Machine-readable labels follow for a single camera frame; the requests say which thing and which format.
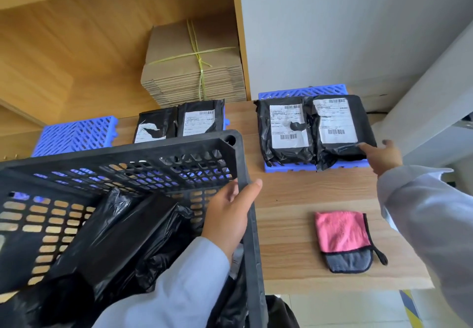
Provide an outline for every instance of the black plastic basket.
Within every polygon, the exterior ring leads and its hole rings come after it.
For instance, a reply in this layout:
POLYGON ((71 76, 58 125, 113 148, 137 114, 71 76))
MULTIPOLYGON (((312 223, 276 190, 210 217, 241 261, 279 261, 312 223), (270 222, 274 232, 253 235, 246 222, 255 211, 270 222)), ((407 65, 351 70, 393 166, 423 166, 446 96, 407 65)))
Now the black plastic basket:
MULTIPOLYGON (((242 190, 249 177, 236 130, 2 163, 0 293, 40 281, 111 188, 165 193, 195 210, 194 224, 202 225, 209 199, 237 177, 242 190)), ((265 327, 254 205, 243 244, 250 325, 265 327)))

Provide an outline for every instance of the basket handle hole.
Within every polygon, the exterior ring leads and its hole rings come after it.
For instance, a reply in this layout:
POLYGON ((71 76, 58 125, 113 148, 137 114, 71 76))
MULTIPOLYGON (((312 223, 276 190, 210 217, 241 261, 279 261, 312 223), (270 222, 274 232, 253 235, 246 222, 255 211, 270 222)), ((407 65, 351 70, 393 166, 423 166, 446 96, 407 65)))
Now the basket handle hole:
POLYGON ((225 142, 230 146, 233 146, 237 143, 236 138, 233 135, 228 135, 225 138, 225 142))

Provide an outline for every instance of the hand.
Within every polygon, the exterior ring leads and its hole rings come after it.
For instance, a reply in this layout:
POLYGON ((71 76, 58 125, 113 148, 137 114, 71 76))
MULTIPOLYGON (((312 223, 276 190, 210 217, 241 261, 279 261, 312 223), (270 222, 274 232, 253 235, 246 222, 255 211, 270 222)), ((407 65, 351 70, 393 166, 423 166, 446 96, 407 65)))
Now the hand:
POLYGON ((366 154, 371 168, 378 177, 387 170, 403 165, 403 156, 401 151, 394 145, 394 142, 383 140, 383 144, 386 146, 384 149, 373 147, 364 142, 358 144, 359 148, 366 154))
POLYGON ((202 237, 217 245, 230 263, 245 234, 246 215, 262 187, 263 181, 257 179, 238 193, 238 182, 233 180, 222 187, 207 206, 202 237))

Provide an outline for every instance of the wooden countertop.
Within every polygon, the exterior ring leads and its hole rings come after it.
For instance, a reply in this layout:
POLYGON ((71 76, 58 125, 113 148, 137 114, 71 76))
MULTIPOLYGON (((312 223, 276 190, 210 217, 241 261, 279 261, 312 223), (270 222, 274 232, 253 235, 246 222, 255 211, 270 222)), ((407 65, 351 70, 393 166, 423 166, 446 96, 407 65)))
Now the wooden countertop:
MULTIPOLYGON (((251 178, 263 180, 255 207, 266 294, 433 287, 425 265, 414 250, 381 217, 376 176, 371 169, 266 174, 255 105, 250 101, 228 103, 225 114, 230 120, 228 128, 243 135, 251 178), (389 265, 381 265, 375 256, 366 273, 330 273, 319 253, 314 212, 332 210, 367 213, 373 242, 386 254, 389 265)), ((137 122, 136 116, 120 120, 114 146, 132 142, 137 122)))

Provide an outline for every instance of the white label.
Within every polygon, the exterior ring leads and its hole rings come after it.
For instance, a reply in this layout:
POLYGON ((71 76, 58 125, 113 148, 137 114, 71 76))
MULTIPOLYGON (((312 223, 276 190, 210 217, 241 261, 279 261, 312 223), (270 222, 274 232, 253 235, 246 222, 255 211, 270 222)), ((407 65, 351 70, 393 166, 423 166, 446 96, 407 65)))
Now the white label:
POLYGON ((236 250, 233 253, 232 264, 230 265, 230 272, 228 275, 233 279, 236 279, 238 276, 238 271, 240 270, 241 261, 243 260, 243 244, 239 243, 236 250))
POLYGON ((293 131, 291 122, 305 123, 302 104, 270 105, 271 140, 274 149, 309 146, 307 130, 293 131))
POLYGON ((153 137, 160 134, 159 130, 155 124, 150 122, 139 124, 134 143, 166 139, 166 136, 153 137))
POLYGON ((346 98, 314 100, 314 105, 320 116, 319 134, 322 143, 358 142, 346 98))
POLYGON ((192 111, 184 116, 183 136, 203 134, 215 122, 215 110, 192 111))

